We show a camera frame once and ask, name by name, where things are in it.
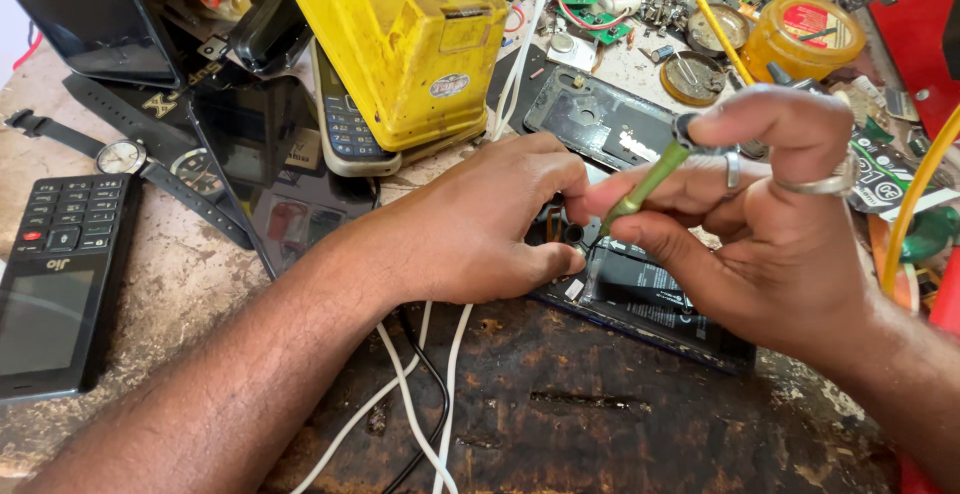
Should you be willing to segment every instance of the workbench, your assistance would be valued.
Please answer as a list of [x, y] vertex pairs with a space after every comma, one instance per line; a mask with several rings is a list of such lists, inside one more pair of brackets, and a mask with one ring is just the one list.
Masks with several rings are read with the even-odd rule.
[[[511, 37], [513, 51], [536, 16]], [[873, 67], [896, 74], [865, 14]], [[508, 24], [517, 19], [511, 17]], [[676, 111], [639, 48], [606, 50], [597, 78]], [[534, 42], [546, 48], [546, 37]], [[666, 43], [685, 49], [676, 40]], [[308, 86], [302, 62], [295, 71]], [[67, 94], [68, 70], [44, 43], [0, 91], [0, 113], [30, 107], [104, 142], [119, 132]], [[725, 95], [732, 94], [727, 88]], [[382, 181], [384, 203], [436, 178], [475, 151], [466, 143]], [[33, 181], [93, 172], [54, 141], [0, 129], [0, 255], [7, 255]], [[146, 184], [121, 294], [107, 373], [92, 392], [0, 405], [0, 476], [29, 475], [70, 434], [151, 370], [202, 339], [269, 283], [257, 255], [236, 248], [170, 196]], [[426, 353], [445, 365], [461, 307], [437, 304]], [[407, 306], [414, 326], [422, 304]], [[898, 467], [878, 427], [809, 367], [760, 350], [755, 372], [733, 377], [546, 304], [477, 305], [456, 377], [450, 472], [462, 492], [893, 492]], [[399, 323], [386, 324], [404, 362]], [[313, 467], [354, 411], [393, 376], [374, 333], [354, 353], [263, 485], [283, 493]], [[423, 368], [410, 377], [420, 422], [432, 430], [441, 396]], [[391, 394], [344, 440], [314, 492], [377, 493], [417, 447]], [[427, 492], [424, 461], [400, 488]]]

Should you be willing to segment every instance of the screwdriver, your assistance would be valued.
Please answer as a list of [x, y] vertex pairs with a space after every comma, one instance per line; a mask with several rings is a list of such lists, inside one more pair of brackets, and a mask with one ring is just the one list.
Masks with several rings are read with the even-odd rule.
[[673, 120], [673, 141], [666, 146], [663, 155], [656, 161], [654, 167], [650, 168], [646, 176], [640, 180], [629, 194], [624, 196], [609, 210], [603, 219], [603, 224], [600, 226], [600, 232], [597, 234], [597, 238], [593, 244], [586, 249], [588, 254], [594, 247], [600, 244], [600, 241], [603, 240], [604, 237], [610, 235], [610, 227], [614, 224], [614, 220], [621, 216], [628, 216], [640, 212], [641, 205], [643, 205], [643, 201], [647, 199], [647, 196], [649, 196], [667, 176], [680, 167], [680, 165], [687, 160], [687, 157], [690, 156], [691, 152], [701, 151], [701, 146], [694, 143], [687, 134], [690, 121], [696, 116], [697, 113], [685, 113], [677, 116]]

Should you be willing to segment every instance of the silver ring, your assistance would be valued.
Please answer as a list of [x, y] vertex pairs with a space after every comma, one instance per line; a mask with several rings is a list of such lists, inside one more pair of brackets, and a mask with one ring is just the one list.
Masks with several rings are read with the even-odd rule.
[[831, 195], [839, 198], [846, 198], [854, 191], [857, 186], [857, 179], [860, 177], [860, 162], [854, 148], [846, 145], [846, 158], [837, 167], [833, 173], [826, 179], [812, 182], [792, 183], [777, 181], [776, 185], [788, 192], [796, 194], [814, 194]]
[[723, 157], [726, 158], [726, 189], [733, 190], [740, 185], [740, 155], [730, 151]]

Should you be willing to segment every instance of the yellow cable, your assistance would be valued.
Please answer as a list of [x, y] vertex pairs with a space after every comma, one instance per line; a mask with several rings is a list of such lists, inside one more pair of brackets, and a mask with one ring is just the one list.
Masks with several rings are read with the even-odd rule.
[[960, 106], [954, 109], [950, 119], [946, 120], [942, 130], [933, 140], [930, 152], [923, 158], [919, 164], [917, 173], [914, 175], [910, 187], [907, 188], [903, 196], [903, 202], [900, 204], [899, 214], [894, 221], [894, 228], [890, 231], [890, 244], [887, 247], [887, 257], [883, 260], [883, 277], [880, 281], [883, 292], [888, 297], [894, 296], [894, 288], [897, 283], [897, 267], [900, 266], [900, 254], [904, 247], [906, 230], [913, 219], [913, 209], [917, 206], [920, 196], [927, 189], [933, 172], [937, 170], [941, 160], [947, 153], [947, 149], [954, 143], [957, 134], [960, 134]]
[[743, 78], [743, 83], [746, 85], [754, 84], [754, 77], [750, 75], [750, 72], [747, 71], [747, 67], [743, 65], [743, 62], [740, 61], [740, 58], [737, 55], [737, 50], [734, 49], [734, 46], [730, 44], [730, 41], [727, 39], [727, 34], [723, 32], [723, 28], [720, 26], [720, 22], [717, 21], [716, 16], [714, 16], [714, 11], [711, 10], [711, 6], [707, 4], [707, 0], [696, 0], [697, 6], [700, 7], [700, 11], [703, 12], [703, 17], [706, 18], [706, 22], [710, 24], [710, 28], [713, 29], [713, 33], [716, 34], [717, 39], [720, 40], [720, 45], [723, 46], [723, 51], [726, 52], [726, 57], [729, 58], [730, 63], [733, 64], [733, 68], [736, 68], [737, 72], [740, 74], [740, 77]]

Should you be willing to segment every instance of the watch strap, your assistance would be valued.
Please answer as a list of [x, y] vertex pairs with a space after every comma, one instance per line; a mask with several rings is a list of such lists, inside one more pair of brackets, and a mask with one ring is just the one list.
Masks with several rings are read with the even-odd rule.
[[[144, 109], [131, 105], [114, 94], [108, 86], [96, 80], [72, 74], [63, 80], [63, 86], [74, 100], [93, 111], [130, 141], [136, 141], [146, 147], [150, 156], [165, 163], [167, 167], [178, 156], [200, 146], [195, 136], [150, 118]], [[149, 93], [143, 94], [144, 101], [147, 101]], [[164, 101], [162, 91], [154, 91], [154, 94], [160, 97], [158, 107], [172, 109], [177, 105]]]
[[6, 119], [4, 124], [12, 128], [23, 129], [23, 134], [27, 137], [45, 135], [91, 158], [96, 158], [103, 147], [107, 145], [85, 133], [67, 128], [53, 119], [34, 115], [32, 109], [19, 110], [11, 118]]
[[245, 230], [217, 208], [217, 205], [210, 203], [176, 175], [167, 171], [160, 162], [150, 161], [147, 167], [143, 168], [143, 173], [140, 176], [156, 184], [161, 190], [173, 196], [175, 200], [203, 217], [210, 226], [216, 228], [240, 248], [253, 250], [254, 244], [250, 241], [250, 237], [247, 236]]

